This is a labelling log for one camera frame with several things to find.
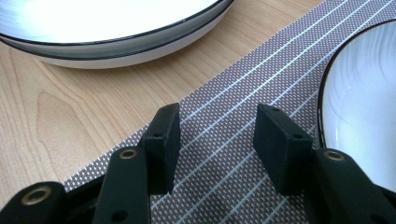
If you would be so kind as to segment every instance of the table surface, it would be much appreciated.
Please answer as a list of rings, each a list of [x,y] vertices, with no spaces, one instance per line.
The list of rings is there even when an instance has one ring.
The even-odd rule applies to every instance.
[[[236,0],[186,48],[122,68],[64,68],[0,43],[0,207],[35,182],[65,181],[320,2]]]

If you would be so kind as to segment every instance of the bowl rim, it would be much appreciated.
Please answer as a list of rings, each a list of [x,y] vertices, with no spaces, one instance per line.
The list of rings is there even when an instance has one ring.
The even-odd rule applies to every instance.
[[[41,53],[35,50],[31,50],[31,49],[26,49],[26,48],[22,48],[20,46],[15,46],[7,41],[5,41],[4,39],[0,38],[0,42],[3,42],[4,44],[14,48],[14,49],[18,49],[20,51],[23,51],[25,53],[29,53],[35,56],[39,56],[39,57],[43,57],[43,58],[49,58],[49,59],[56,59],[56,60],[65,60],[65,61],[99,61],[99,60],[109,60],[109,59],[118,59],[118,58],[123,58],[123,57],[128,57],[128,56],[133,56],[139,53],[143,53],[143,52],[147,52],[150,50],[154,50],[154,49],[158,49],[160,47],[172,44],[176,41],[178,41],[179,39],[185,38],[189,35],[194,34],[195,32],[203,29],[204,27],[206,27],[210,22],[216,20],[218,17],[220,17],[221,15],[223,15],[229,8],[230,6],[233,4],[234,0],[228,0],[229,2],[227,3],[227,5],[214,17],[212,17],[210,20],[206,21],[205,23],[203,23],[202,25],[196,27],[195,29],[191,30],[190,32],[178,36],[177,38],[174,38],[172,40],[169,40],[167,42],[164,42],[160,45],[156,45],[156,46],[152,46],[150,48],[147,49],[141,49],[141,50],[137,50],[137,51],[133,51],[133,52],[129,52],[129,53],[123,53],[120,55],[112,55],[112,56],[103,56],[103,57],[92,57],[92,58],[74,58],[74,57],[63,57],[63,56],[58,56],[58,55],[50,55],[47,53]]]
[[[43,41],[28,40],[28,39],[15,37],[12,35],[5,35],[3,33],[0,33],[0,40],[2,40],[2,37],[3,37],[3,38],[11,39],[13,41],[18,41],[21,43],[27,43],[27,44],[33,44],[33,45],[39,45],[39,46],[57,46],[57,47],[101,45],[101,44],[120,42],[120,41],[124,41],[124,40],[128,40],[128,39],[132,39],[132,38],[138,38],[138,37],[141,37],[144,35],[153,35],[160,31],[167,30],[172,27],[176,27],[182,23],[188,22],[196,17],[201,16],[202,14],[206,13],[208,10],[212,9],[213,7],[216,7],[217,5],[219,5],[220,3],[224,2],[224,1],[233,2],[233,0],[217,0],[215,3],[213,3],[209,7],[187,17],[186,19],[176,21],[176,22],[168,24],[164,27],[157,28],[157,29],[147,31],[147,32],[143,32],[143,33],[136,34],[136,35],[127,35],[127,36],[112,38],[112,39],[107,39],[107,40],[97,40],[97,41],[87,41],[87,42],[77,42],[77,43],[55,43],[55,42],[43,42]]]
[[[374,24],[372,26],[369,26],[352,37],[350,37],[345,43],[341,45],[340,48],[334,53],[334,55],[330,58],[326,69],[323,73],[323,76],[321,78],[320,84],[319,84],[319,89],[318,89],[318,100],[317,100],[317,138],[318,138],[318,145],[319,147],[326,147],[326,139],[324,136],[324,127],[323,127],[323,113],[322,113],[322,107],[323,107],[323,93],[324,93],[324,88],[326,87],[326,81],[327,77],[329,76],[330,70],[332,69],[332,65],[334,64],[335,60],[337,59],[338,55],[343,51],[343,49],[349,45],[352,41],[354,41],[357,37],[365,34],[366,32],[373,30],[374,28],[388,24],[388,23],[393,23],[396,22],[396,19],[391,19],[388,21],[382,21],[380,23]]]

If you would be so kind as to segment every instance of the gray placemat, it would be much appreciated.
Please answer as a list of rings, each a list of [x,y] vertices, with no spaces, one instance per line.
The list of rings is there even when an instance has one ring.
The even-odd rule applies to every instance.
[[[152,223],[306,223],[302,198],[276,194],[252,147],[256,106],[275,105],[313,134],[318,85],[334,52],[395,17],[394,1],[325,1],[183,99],[175,189],[151,197]],[[111,152],[136,145],[146,129],[72,176],[66,189],[102,175]]]

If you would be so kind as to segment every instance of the white bowl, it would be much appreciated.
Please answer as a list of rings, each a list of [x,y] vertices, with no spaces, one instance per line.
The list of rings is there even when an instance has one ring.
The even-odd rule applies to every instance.
[[[318,132],[322,147],[345,152],[396,192],[396,21],[360,32],[334,54],[320,85]]]
[[[183,1],[178,6],[186,4],[185,2],[188,1]],[[138,14],[141,16],[140,20],[136,16],[130,16],[128,20],[131,21],[117,22],[112,19],[119,30],[117,32],[114,31],[111,36],[108,33],[103,35],[99,30],[95,30],[97,28],[95,26],[96,23],[91,23],[92,27],[89,27],[86,32],[96,35],[81,35],[78,33],[66,37],[61,37],[59,34],[42,37],[37,34],[37,29],[32,29],[31,27],[23,27],[22,31],[6,26],[1,28],[4,25],[1,23],[5,23],[7,20],[12,21],[12,18],[16,20],[18,17],[24,19],[27,17],[26,12],[20,12],[17,16],[9,16],[8,14],[12,15],[10,11],[18,11],[16,7],[11,7],[11,9],[14,9],[8,10],[8,14],[6,14],[8,16],[0,16],[0,31],[2,31],[0,40],[15,49],[31,53],[47,63],[76,68],[126,66],[153,60],[189,45],[218,23],[232,2],[233,0],[192,1],[186,9],[182,7],[174,8],[178,4],[176,0],[168,0],[167,3],[169,5],[166,7],[163,6],[163,2],[157,4],[158,0],[150,0],[145,4],[137,0],[130,2],[116,1],[115,3],[109,1],[108,5],[118,4],[118,7],[131,9],[131,4],[137,4],[137,8],[140,8],[139,10],[148,10],[146,14]],[[100,10],[96,7],[96,10],[92,12],[94,18],[99,17],[97,15],[98,11]],[[188,16],[186,11],[194,14]],[[78,28],[70,26],[69,29],[71,34],[75,34]],[[47,29],[47,33],[50,32],[56,33],[59,30],[50,27]]]
[[[0,33],[44,44],[97,43],[183,22],[217,0],[3,0]]]

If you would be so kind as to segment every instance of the placemat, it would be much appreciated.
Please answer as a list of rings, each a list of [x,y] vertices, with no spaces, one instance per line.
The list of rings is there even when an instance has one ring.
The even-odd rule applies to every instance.
[[[302,197],[277,194],[252,147],[257,104],[281,108],[313,135],[334,52],[395,17],[395,1],[325,1],[181,100],[175,189],[151,197],[152,223],[306,223]],[[136,145],[147,127],[65,181],[66,190],[102,175],[111,152]]]

